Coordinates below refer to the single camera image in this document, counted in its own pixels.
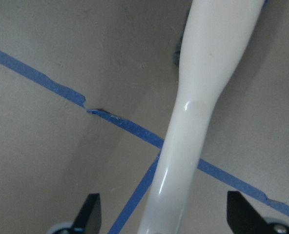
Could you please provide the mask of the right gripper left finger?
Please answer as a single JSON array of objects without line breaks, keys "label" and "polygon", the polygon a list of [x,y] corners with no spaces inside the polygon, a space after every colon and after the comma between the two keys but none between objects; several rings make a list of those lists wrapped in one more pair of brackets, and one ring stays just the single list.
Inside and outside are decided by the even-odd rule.
[{"label": "right gripper left finger", "polygon": [[73,234],[98,234],[102,225],[100,194],[89,194],[72,224]]}]

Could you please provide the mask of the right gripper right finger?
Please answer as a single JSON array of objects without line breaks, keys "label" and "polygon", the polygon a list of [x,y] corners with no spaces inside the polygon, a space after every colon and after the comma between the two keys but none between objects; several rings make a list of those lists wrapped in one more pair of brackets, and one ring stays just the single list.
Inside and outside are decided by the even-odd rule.
[{"label": "right gripper right finger", "polygon": [[227,193],[227,223],[233,234],[277,234],[238,191]]}]

